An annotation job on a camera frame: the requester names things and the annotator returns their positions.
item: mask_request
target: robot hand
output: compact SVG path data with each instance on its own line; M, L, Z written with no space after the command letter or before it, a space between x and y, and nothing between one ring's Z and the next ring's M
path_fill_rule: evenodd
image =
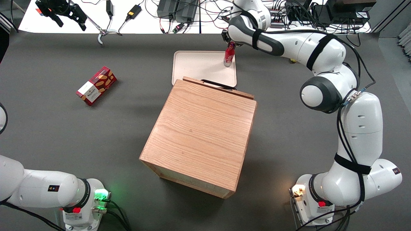
M383 137L379 99L364 92L367 87L357 90L359 77L343 63L346 49L341 40L305 27L266 32L270 13L260 0L235 0L233 12L238 13L223 31L224 40L307 66L314 77L300 89L303 104L325 113L338 110L340 139L331 169L303 175L290 189L301 224L330 224L335 206L361 205L397 187L401 172L390 161L379 159Z
M8 119L0 103L0 134ZM110 194L96 179L81 179L59 171L24 169L13 159L0 155L0 205L54 208L63 212L66 228L75 231L97 230Z

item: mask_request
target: wooden box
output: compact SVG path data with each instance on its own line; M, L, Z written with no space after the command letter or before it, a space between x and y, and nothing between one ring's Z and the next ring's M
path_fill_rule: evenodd
M140 155L158 176L228 198L237 188L254 96L177 80Z

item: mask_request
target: red button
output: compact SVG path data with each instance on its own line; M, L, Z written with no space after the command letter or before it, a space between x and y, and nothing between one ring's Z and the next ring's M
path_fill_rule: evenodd
M73 208L73 213L79 213L81 208Z

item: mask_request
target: gray tabletop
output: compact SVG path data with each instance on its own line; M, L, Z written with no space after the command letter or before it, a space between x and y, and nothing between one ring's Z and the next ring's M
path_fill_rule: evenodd
M220 35L13 36L0 64L0 101L9 124L0 153L27 169L97 178L127 212L133 230L248 231L295 229L288 188L306 173L328 171L337 150L336 114L306 108L301 85L312 74L303 65L250 47L236 49L237 88L255 94L257 113L237 192L227 200L158 178L138 158L171 90L178 50L222 51ZM381 158L401 169L402 184L367 200L350 231L409 230L411 117L378 47L362 35L358 48L377 80L381 101ZM352 52L347 59L355 66ZM102 66L118 83L92 106L75 92ZM369 82L363 75L362 85ZM55 220L57 209L30 209ZM41 221L0 208L0 230L50 230ZM122 230L105 216L100 231Z

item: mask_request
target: red box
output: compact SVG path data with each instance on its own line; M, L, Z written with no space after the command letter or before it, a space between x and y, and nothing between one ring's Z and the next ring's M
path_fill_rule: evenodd
M117 79L111 70L104 66L76 92L76 95L78 95L87 105L91 106L116 81Z

